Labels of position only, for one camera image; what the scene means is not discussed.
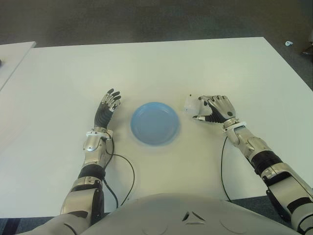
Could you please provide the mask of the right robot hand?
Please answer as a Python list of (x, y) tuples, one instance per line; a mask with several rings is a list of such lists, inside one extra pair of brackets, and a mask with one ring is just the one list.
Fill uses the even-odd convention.
[(212, 123), (224, 123), (231, 118), (236, 117), (236, 111), (227, 98), (223, 95), (202, 95), (198, 98), (208, 106), (212, 113), (210, 115), (195, 115), (193, 119)]

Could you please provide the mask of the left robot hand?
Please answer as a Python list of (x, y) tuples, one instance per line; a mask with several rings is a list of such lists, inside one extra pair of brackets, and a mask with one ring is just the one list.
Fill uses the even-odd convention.
[(120, 91), (110, 89), (106, 92), (100, 101), (98, 109), (94, 117), (94, 126), (107, 128), (113, 113), (120, 105)]

